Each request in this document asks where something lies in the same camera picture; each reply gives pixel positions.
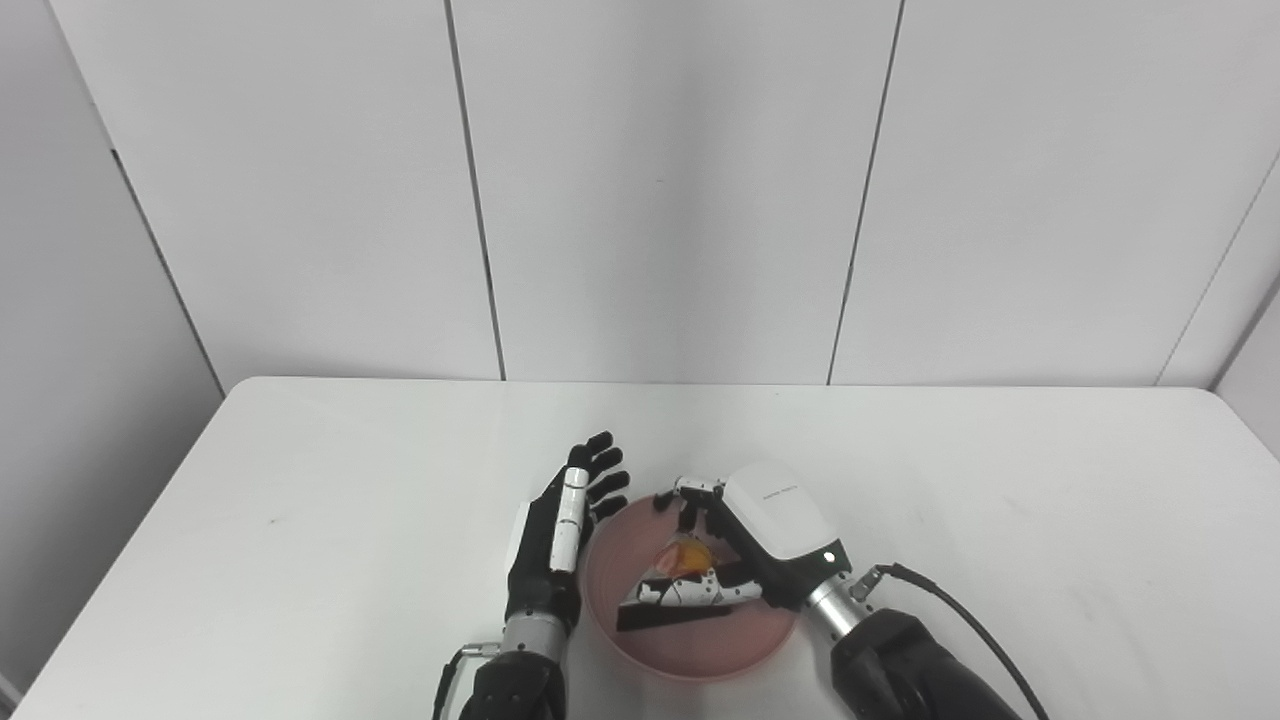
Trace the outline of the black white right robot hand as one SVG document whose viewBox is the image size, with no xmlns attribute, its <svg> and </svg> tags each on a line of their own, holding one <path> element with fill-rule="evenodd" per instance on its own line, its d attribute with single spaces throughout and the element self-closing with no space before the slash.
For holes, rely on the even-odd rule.
<svg viewBox="0 0 1280 720">
<path fill-rule="evenodd" d="M 680 538 L 694 538 L 701 527 L 735 557 L 705 570 L 659 570 L 637 582 L 621 612 L 653 610 L 662 624 L 675 624 L 758 600 L 800 612 L 826 602 L 852 574 L 835 525 L 782 464 L 755 462 L 721 479 L 678 477 L 653 500 L 658 512 L 673 505 Z"/>
</svg>

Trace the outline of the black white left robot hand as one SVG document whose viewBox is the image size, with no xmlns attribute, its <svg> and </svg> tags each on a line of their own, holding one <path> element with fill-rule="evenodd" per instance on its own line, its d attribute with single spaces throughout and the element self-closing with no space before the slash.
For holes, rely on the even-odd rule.
<svg viewBox="0 0 1280 720">
<path fill-rule="evenodd" d="M 577 575 L 575 571 L 550 569 L 556 516 L 564 474 L 568 470 L 582 470 L 588 474 L 579 551 L 575 555 L 580 559 L 596 527 L 628 503 L 625 491 L 630 486 L 630 474 L 618 469 L 623 457 L 622 448 L 614 445 L 613 434 L 603 430 L 581 445 L 575 445 L 564 465 L 530 503 L 520 544 L 507 575 L 508 600 L 504 620 L 531 612 L 544 614 L 556 618 L 568 635 L 576 629 L 582 607 Z"/>
</svg>

